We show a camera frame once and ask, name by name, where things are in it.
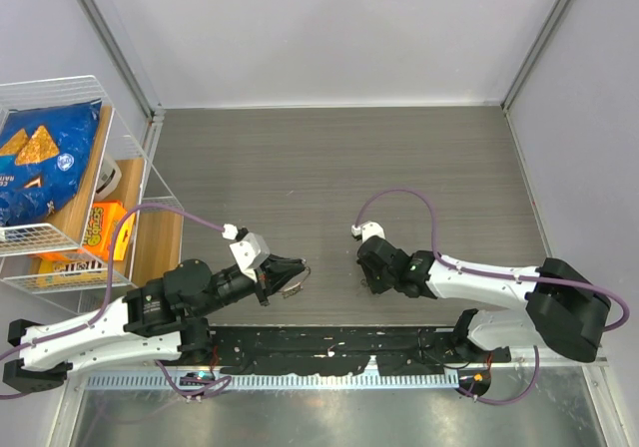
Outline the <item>silver keyring with clips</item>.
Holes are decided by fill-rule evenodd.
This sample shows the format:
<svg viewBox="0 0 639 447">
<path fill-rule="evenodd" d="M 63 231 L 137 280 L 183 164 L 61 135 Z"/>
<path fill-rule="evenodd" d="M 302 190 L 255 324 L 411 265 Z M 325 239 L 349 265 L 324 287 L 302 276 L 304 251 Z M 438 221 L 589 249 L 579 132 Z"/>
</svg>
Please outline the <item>silver keyring with clips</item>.
<svg viewBox="0 0 639 447">
<path fill-rule="evenodd" d="M 304 289 L 304 284 L 308 280 L 308 278 L 311 276 L 311 274 L 312 274 L 312 269 L 309 266 L 306 266 L 301 280 L 282 289 L 281 291 L 282 298 L 289 298 L 300 293 Z"/>
</svg>

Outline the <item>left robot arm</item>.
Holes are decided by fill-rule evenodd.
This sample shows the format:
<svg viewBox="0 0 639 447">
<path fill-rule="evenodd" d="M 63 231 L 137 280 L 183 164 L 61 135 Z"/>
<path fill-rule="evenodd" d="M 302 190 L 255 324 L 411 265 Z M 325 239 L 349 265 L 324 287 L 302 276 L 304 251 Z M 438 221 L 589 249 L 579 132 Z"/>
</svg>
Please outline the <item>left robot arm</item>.
<svg viewBox="0 0 639 447">
<path fill-rule="evenodd" d="M 16 319 L 2 381 L 13 397 L 53 390 L 69 376 L 108 365 L 164 361 L 200 365 L 213 355 L 208 317 L 246 297 L 266 305 L 307 269 L 298 258 L 269 255 L 255 276 L 236 265 L 212 272 L 188 259 L 104 309 L 56 324 Z"/>
</svg>

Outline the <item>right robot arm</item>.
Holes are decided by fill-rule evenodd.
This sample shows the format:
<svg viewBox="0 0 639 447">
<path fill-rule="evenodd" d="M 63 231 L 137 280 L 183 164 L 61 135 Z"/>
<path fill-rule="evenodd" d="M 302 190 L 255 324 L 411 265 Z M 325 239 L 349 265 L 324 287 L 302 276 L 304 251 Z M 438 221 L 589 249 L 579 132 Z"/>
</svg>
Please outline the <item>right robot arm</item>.
<svg viewBox="0 0 639 447">
<path fill-rule="evenodd" d="M 548 258 L 539 266 L 498 267 L 464 262 L 429 250 L 408 254 L 382 235 L 362 236 L 356 253 L 370 290 L 409 298 L 465 299 L 489 305 L 466 309 L 454 326 L 454 354 L 472 361 L 511 347 L 548 347 L 570 360 L 595 360 L 610 311 L 609 299 L 573 287 L 580 274 Z"/>
</svg>

